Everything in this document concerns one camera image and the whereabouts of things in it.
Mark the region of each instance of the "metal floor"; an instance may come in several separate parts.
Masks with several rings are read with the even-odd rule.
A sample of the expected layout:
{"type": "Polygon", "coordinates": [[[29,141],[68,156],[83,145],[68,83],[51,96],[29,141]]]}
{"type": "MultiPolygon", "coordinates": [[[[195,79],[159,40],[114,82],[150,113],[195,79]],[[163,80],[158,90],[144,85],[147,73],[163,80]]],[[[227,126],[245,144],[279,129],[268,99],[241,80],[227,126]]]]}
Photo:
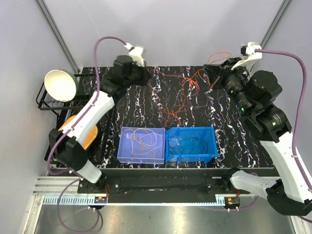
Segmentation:
{"type": "MultiPolygon", "coordinates": [[[[242,207],[250,204],[242,197],[242,207]]],[[[61,206],[66,219],[82,206],[61,206]]],[[[106,206],[100,210],[103,225],[92,233],[99,234],[294,234],[288,216],[274,211],[267,201],[259,199],[250,209],[240,212],[211,211],[202,207],[106,206]]],[[[65,223],[84,231],[93,226],[96,214],[83,211],[65,223]]],[[[36,234],[71,233],[59,225],[56,205],[42,207],[36,234]]]]}

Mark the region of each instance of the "paper bowl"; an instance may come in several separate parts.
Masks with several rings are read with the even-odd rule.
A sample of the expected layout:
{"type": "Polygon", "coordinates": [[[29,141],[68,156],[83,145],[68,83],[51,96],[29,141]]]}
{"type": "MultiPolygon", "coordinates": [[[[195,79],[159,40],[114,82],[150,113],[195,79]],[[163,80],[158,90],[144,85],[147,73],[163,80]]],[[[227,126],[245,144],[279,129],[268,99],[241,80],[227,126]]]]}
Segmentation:
{"type": "Polygon", "coordinates": [[[76,77],[65,70],[52,70],[44,78],[48,94],[58,101],[71,101],[78,90],[76,77]]]}

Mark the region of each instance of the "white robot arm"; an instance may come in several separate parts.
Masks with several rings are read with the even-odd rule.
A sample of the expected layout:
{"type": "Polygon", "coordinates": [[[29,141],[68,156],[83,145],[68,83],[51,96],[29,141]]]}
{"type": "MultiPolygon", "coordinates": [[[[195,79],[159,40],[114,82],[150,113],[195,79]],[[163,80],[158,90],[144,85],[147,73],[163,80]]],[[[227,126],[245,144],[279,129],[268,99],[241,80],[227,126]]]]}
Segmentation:
{"type": "Polygon", "coordinates": [[[211,88],[225,89],[242,112],[242,120],[269,153],[281,177],[279,180],[250,175],[232,169],[224,178],[225,187],[234,187],[258,195],[282,215],[306,216],[312,211],[312,178],[300,154],[292,151],[293,133],[282,110],[273,105],[282,88],[271,72],[257,71],[248,79],[245,66],[262,58],[260,45],[242,45],[246,56],[229,58],[221,65],[204,65],[211,88]]]}
{"type": "Polygon", "coordinates": [[[99,92],[95,91],[75,118],[62,128],[49,134],[50,148],[55,148],[54,158],[76,171],[91,183],[97,183],[101,171],[88,159],[82,145],[91,129],[126,94],[131,85],[146,85],[151,75],[142,58],[143,47],[126,43],[128,56],[118,56],[113,68],[100,81],[99,92]]]}

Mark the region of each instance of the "translucent blue bin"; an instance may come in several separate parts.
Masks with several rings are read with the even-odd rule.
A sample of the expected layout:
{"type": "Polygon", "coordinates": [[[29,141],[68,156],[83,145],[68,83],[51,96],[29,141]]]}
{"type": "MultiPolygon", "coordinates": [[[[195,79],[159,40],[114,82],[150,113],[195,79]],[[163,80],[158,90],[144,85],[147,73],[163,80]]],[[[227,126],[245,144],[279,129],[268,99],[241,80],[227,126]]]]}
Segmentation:
{"type": "Polygon", "coordinates": [[[122,127],[117,159],[121,163],[164,164],[164,128],[122,127]]]}
{"type": "Polygon", "coordinates": [[[171,128],[166,131],[166,162],[204,162],[218,157],[213,127],[171,128]]]}

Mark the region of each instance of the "white wall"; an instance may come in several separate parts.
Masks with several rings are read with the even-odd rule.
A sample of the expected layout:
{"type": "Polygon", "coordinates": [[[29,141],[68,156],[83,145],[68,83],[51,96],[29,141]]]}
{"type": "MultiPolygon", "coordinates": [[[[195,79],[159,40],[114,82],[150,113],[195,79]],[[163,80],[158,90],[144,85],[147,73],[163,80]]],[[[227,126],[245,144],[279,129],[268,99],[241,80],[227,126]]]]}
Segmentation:
{"type": "MultiPolygon", "coordinates": [[[[148,65],[202,65],[210,54],[261,41],[282,0],[45,0],[77,64],[93,66],[93,46],[116,36],[147,49],[148,65]]],[[[105,42],[101,66],[126,53],[105,42]]]]}
{"type": "Polygon", "coordinates": [[[16,234],[56,120],[35,98],[48,71],[70,66],[34,0],[0,1],[0,22],[0,232],[16,234]]]}
{"type": "MultiPolygon", "coordinates": [[[[312,174],[312,29],[309,26],[309,23],[312,22],[311,9],[312,1],[293,1],[267,49],[292,52],[300,56],[307,67],[308,86],[302,106],[297,146],[309,172],[312,174]]],[[[292,127],[294,127],[302,87],[300,65],[292,58],[264,54],[254,71],[260,69],[272,71],[276,75],[278,83],[283,87],[283,92],[275,104],[286,113],[292,127]]]]}

